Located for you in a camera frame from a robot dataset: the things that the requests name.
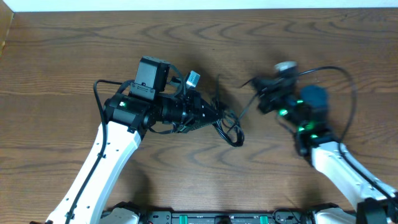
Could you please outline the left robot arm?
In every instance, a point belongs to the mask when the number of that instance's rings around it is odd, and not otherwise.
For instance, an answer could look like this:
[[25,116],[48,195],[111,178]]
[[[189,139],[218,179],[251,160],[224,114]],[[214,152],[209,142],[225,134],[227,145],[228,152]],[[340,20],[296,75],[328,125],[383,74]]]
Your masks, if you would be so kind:
[[157,122],[169,133],[187,133],[216,123],[222,115],[195,91],[200,75],[180,72],[168,80],[170,62],[143,56],[134,80],[119,84],[105,103],[98,103],[101,124],[88,157],[72,186],[46,223],[132,223],[139,212],[117,207],[105,211],[114,185],[146,132]]

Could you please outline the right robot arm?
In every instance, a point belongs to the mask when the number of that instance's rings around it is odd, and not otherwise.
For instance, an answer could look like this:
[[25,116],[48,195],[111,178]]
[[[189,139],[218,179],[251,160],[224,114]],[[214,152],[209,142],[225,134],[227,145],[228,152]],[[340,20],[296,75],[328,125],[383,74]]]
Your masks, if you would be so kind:
[[397,190],[361,165],[328,124],[328,95],[316,85],[295,96],[294,78],[255,78],[259,110],[292,123],[297,153],[328,177],[353,206],[355,214],[327,203],[302,214],[300,223],[397,223]]

